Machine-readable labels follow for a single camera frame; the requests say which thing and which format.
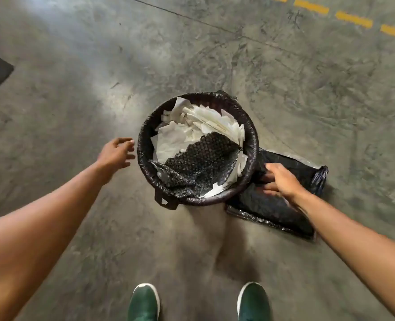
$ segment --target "black bubble wrap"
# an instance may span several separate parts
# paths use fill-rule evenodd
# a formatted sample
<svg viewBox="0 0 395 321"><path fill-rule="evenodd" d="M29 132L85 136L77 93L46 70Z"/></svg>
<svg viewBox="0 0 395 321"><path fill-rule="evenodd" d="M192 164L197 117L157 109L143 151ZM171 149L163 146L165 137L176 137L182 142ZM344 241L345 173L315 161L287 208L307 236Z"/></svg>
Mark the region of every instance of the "black bubble wrap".
<svg viewBox="0 0 395 321"><path fill-rule="evenodd" d="M166 192L177 198L194 197L226 182L236 165L240 146L217 132L209 133L165 164L151 160L165 172Z"/></svg>

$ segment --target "black handle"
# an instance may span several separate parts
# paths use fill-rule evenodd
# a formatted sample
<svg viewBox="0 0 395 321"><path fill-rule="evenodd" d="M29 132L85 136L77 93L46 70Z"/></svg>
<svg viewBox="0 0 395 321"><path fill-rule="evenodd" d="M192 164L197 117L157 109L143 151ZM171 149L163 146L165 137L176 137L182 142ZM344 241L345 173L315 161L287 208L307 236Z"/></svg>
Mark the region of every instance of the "black handle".
<svg viewBox="0 0 395 321"><path fill-rule="evenodd" d="M170 210L176 210L179 205L178 198L164 194L158 189L154 191L154 200L162 207Z"/></svg>

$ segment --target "shoe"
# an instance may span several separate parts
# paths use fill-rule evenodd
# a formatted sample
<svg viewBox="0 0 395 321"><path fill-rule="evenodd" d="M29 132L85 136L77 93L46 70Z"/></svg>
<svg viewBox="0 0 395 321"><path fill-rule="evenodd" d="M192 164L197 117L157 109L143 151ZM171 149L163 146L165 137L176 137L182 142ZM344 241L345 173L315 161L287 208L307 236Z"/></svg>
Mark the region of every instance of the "shoe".
<svg viewBox="0 0 395 321"><path fill-rule="evenodd" d="M151 284L136 286L130 299L128 321L157 321L160 299L156 287Z"/></svg>
<svg viewBox="0 0 395 321"><path fill-rule="evenodd" d="M271 321L269 299L256 282L246 283L238 297L238 321Z"/></svg>

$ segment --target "hand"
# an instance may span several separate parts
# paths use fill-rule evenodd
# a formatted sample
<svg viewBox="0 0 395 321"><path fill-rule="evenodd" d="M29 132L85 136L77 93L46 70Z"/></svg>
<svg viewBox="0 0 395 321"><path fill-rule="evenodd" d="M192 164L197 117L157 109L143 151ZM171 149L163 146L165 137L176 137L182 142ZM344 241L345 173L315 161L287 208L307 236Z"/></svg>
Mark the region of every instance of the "hand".
<svg viewBox="0 0 395 321"><path fill-rule="evenodd" d="M263 192L267 195L281 196L294 203L297 195L307 190L298 182L297 178L280 163L266 163L268 172L263 177L267 182Z"/></svg>
<svg viewBox="0 0 395 321"><path fill-rule="evenodd" d="M119 169L130 166L127 160L133 160L135 156L128 152L135 150L134 145L135 141L130 137L118 137L104 145L96 164L107 174L105 183L109 182Z"/></svg>

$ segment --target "trash can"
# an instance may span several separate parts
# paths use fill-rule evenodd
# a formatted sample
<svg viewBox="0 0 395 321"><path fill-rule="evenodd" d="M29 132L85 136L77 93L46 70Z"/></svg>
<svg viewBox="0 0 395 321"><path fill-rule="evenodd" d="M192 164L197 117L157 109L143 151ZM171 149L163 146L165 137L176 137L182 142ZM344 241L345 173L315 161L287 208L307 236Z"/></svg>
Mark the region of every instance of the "trash can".
<svg viewBox="0 0 395 321"><path fill-rule="evenodd" d="M190 100L194 105L203 105L215 109L221 113L224 109L230 113L239 123L244 125L245 141L243 145L244 154L248 156L247 163L243 169L242 176L238 181L230 186L230 188L221 192L218 195L209 198L181 198L168 195L164 190L165 186L157 176L157 171L150 162L153 158L154 148L151 142L151 137L156 135L155 128L161 123L161 115L164 110L171 111L175 105L176 98L169 99L161 104L156 110L145 120L141 127L138 136L137 156L140 168L147 179L147 181L155 189L155 200L161 206L168 209L176 209L179 204L192 206L207 206L225 202L235 194L243 191L250 182L254 168L256 165L257 154L259 151L258 135L251 118L242 109L237 102L236 97L228 95L226 92L220 90L217 92L200 92L188 93L180 95L179 97Z"/></svg>

